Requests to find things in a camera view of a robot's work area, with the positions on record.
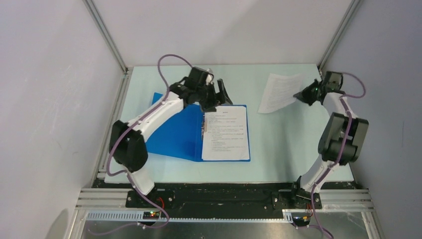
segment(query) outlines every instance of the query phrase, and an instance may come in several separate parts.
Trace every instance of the table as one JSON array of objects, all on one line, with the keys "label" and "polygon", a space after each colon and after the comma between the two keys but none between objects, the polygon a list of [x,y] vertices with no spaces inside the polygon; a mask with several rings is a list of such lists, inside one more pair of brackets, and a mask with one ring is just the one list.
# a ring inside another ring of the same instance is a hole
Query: table
[{"label": "table", "polygon": [[[258,114],[258,107],[270,73],[291,76],[303,73],[302,88],[320,80],[315,64],[212,65],[216,79],[222,78],[234,104],[247,105],[250,162],[192,162],[149,154],[145,167],[155,182],[290,182],[296,181],[318,157],[319,138],[329,115],[318,102],[311,107],[295,103],[270,114]],[[189,74],[189,66],[165,66],[162,71],[169,84]],[[165,86],[156,66],[134,67],[125,98],[121,120],[127,121],[144,112],[154,92],[164,93]],[[114,160],[111,171],[122,167]],[[349,165],[331,173],[327,181],[353,181]],[[108,183],[127,183],[123,175],[106,176]]]}]

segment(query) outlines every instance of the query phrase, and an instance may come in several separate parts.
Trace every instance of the white wall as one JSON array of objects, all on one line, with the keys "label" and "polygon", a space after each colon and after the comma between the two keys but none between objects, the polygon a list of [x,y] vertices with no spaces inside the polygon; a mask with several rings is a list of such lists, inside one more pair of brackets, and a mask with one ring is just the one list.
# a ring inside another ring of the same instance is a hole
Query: white wall
[{"label": "white wall", "polygon": [[[360,76],[367,96],[350,100],[369,120],[353,164],[369,187],[389,239],[421,238],[422,1],[365,1],[327,69]],[[347,92],[361,90],[346,78]]]},{"label": "white wall", "polygon": [[[351,0],[96,0],[129,66],[319,63]],[[180,64],[166,59],[165,64]]]},{"label": "white wall", "polygon": [[122,73],[81,0],[2,1],[0,22],[0,238],[57,239]]}]

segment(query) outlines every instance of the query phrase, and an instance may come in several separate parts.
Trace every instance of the blue folder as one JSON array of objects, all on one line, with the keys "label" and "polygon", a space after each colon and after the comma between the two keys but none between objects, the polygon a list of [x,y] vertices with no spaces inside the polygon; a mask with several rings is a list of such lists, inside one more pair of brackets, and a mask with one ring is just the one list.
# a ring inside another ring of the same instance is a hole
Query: blue folder
[{"label": "blue folder", "polygon": [[[154,93],[152,103],[157,102],[161,96],[162,94],[160,93]],[[201,136],[203,119],[204,113],[201,111],[200,106],[188,105],[183,111],[172,116],[152,133],[146,142],[148,152],[195,162],[204,161],[202,160],[203,142]],[[250,161],[250,147],[249,159],[227,161]]]}]

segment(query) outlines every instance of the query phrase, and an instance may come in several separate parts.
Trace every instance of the paper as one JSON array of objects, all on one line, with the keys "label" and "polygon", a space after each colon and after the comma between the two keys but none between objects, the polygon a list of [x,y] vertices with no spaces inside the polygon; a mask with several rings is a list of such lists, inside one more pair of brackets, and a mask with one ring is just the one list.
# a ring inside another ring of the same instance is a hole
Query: paper
[{"label": "paper", "polygon": [[279,76],[270,74],[258,113],[271,113],[296,101],[294,94],[300,91],[303,74]]},{"label": "paper", "polygon": [[246,107],[220,106],[205,113],[203,160],[248,160]]}]

